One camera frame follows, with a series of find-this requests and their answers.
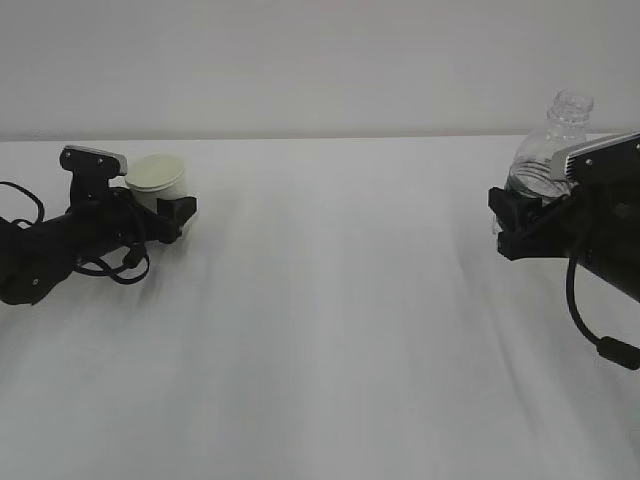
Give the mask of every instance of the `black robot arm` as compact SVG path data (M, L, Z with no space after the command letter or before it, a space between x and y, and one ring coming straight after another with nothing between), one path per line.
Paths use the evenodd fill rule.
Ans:
M158 200L156 213L136 202L130 190L111 187L111 179L126 174L126 159L121 155L69 146L62 151L60 163L73 174L70 207L47 221L35 195L0 182L26 194L38 207L34 223L0 218L0 300L10 305L39 302L73 272L110 277L125 285L136 283L149 270L146 242L175 242L196 212L193 197ZM111 267L102 259L122 247L128 252L121 265ZM142 273L121 276L142 262Z
M573 188L549 205L499 188L489 191L489 206L502 227L498 252L509 260L568 258L566 296L576 326L601 356L637 370L640 349L598 337L585 325L574 280L580 264L640 301L640 134L562 150L551 161L550 175Z

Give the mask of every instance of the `white paper cup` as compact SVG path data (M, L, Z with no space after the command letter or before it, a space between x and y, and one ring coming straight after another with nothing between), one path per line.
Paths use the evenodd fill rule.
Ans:
M182 158L154 154L133 163L124 181L138 203L157 212L159 198L176 200L188 195L185 172Z

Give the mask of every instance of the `bottle neck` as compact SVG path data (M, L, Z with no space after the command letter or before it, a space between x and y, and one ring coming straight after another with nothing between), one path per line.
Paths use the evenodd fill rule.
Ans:
M556 106L547 111L547 118L550 122L564 128L583 129L589 123L589 113L567 111Z

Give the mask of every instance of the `cable connector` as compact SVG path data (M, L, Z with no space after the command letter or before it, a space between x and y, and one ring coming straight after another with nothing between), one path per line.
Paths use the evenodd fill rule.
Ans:
M640 348L611 337L602 337L596 346L601 357L629 370L640 368Z
M122 264L129 269L134 269L140 265L146 254L147 249L144 244L134 245L122 259Z

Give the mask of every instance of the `black cable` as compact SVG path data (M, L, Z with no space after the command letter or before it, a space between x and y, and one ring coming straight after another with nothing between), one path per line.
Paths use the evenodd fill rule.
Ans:
M573 323L576 324L580 333L585 336L587 340L593 343L595 346L598 346L600 342L600 338L598 338L589 327L582 320L582 316L578 311L578 306L576 305L576 292L575 292L575 281L576 281L576 269L578 267L578 260L580 259L580 255L582 253L582 248L584 245L587 236L591 229L585 228L584 232L578 238L573 250L571 251L571 256L569 257L569 265L567 266L567 278L566 278L566 295L567 295L567 305L569 307L569 313L571 314L571 318L573 319Z
M142 280L149 273L149 269L151 267L151 261L149 260L149 255L145 253L142 259L145 261L146 267L141 274L133 278L125 278L119 275L120 273L123 273L125 270L129 270L128 267L122 268L124 267L123 265L118 268L111 268L111 266L101 258L93 258L87 261L87 263L92 263L96 265L98 268L100 268L100 270L91 270L91 269L82 268L82 267L79 267L79 268L89 272L89 273L85 273L85 275L89 275L92 277L110 277L114 282L119 283L120 285L133 285L134 283L137 283L140 280Z
M33 225L35 223L42 223L42 221L44 220L44 204L42 203L42 201L38 197L36 197L29 190L27 190L26 188L18 185L17 183L0 182L0 185L4 185L6 187L11 187L11 188L14 188L14 189L18 190L20 193L22 193L23 195L26 195L31 200L33 200L33 203L35 203L36 207L38 208L38 217L36 218L35 222L32 223L29 220L24 220L22 218L18 218L18 219L14 220L11 223L13 223L14 225L19 225L21 223L26 223L27 225Z

